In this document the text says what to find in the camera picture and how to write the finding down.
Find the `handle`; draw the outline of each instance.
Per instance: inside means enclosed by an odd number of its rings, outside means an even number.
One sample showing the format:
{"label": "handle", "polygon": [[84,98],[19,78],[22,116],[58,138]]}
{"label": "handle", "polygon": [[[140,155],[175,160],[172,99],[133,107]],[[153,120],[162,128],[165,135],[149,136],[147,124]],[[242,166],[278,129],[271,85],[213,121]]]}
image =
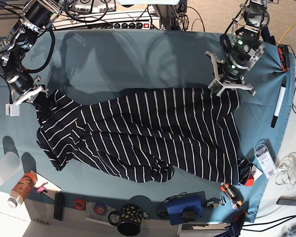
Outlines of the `handle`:
{"label": "handle", "polygon": [[112,215],[120,215],[120,212],[119,211],[111,211],[110,212],[110,214],[109,214],[109,216],[108,216],[108,221],[109,221],[109,223],[112,225],[112,226],[118,226],[118,222],[113,222],[113,221],[111,221],[111,216]]}

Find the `yellow cable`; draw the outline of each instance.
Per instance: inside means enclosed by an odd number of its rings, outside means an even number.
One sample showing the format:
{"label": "yellow cable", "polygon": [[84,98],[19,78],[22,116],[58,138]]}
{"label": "yellow cable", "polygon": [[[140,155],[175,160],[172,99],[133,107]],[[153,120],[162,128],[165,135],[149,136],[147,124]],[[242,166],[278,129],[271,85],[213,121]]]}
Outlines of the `yellow cable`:
{"label": "yellow cable", "polygon": [[283,34],[283,36],[281,37],[280,41],[278,41],[278,43],[281,43],[282,39],[285,37],[285,35],[288,33],[288,31],[291,30],[291,28],[296,24],[296,20],[295,22],[286,30],[286,32]]}

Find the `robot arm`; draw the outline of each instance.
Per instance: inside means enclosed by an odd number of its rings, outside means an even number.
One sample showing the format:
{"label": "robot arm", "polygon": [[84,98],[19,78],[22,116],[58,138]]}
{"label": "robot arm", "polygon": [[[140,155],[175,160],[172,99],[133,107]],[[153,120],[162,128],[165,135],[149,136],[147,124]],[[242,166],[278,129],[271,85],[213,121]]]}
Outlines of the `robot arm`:
{"label": "robot arm", "polygon": [[[19,115],[19,105],[22,102],[33,102],[38,93],[47,92],[44,86],[36,85],[40,77],[33,78],[31,74],[43,70],[51,58],[55,44],[51,25],[60,13],[61,6],[53,0],[32,0],[22,10],[20,19],[8,36],[0,43],[0,74],[13,88],[11,96],[15,92],[20,95],[13,104],[6,105],[7,115]],[[37,70],[26,69],[22,65],[25,53],[33,48],[38,37],[46,31],[52,38],[46,63]]]}
{"label": "robot arm", "polygon": [[[238,88],[255,94],[253,87],[245,83],[243,75],[251,70],[264,53],[264,44],[259,41],[259,36],[262,28],[269,23],[266,10],[268,2],[269,0],[250,0],[248,6],[240,5],[239,13],[220,37],[224,60],[217,60],[215,54],[206,52],[209,57],[215,58],[215,61],[212,60],[215,77],[209,88],[217,96],[227,88]],[[243,18],[246,25],[237,30],[238,22]],[[232,40],[227,36],[230,27]]]}

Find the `red tape roll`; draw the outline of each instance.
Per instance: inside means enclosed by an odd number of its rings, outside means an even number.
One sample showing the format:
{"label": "red tape roll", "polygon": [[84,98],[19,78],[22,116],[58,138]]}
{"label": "red tape roll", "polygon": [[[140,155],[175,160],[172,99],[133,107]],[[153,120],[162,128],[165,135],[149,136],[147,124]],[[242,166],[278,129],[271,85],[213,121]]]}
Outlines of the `red tape roll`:
{"label": "red tape roll", "polygon": [[83,211],[85,209],[85,201],[81,199],[75,199],[74,200],[74,208],[80,211]]}

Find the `remote control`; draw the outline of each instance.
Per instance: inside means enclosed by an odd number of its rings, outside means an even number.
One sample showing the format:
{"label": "remote control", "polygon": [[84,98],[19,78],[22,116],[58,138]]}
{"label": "remote control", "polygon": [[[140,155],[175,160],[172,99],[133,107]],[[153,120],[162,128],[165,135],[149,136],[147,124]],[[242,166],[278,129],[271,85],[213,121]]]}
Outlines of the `remote control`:
{"label": "remote control", "polygon": [[55,194],[54,219],[62,221],[64,212],[65,196],[61,193]]}

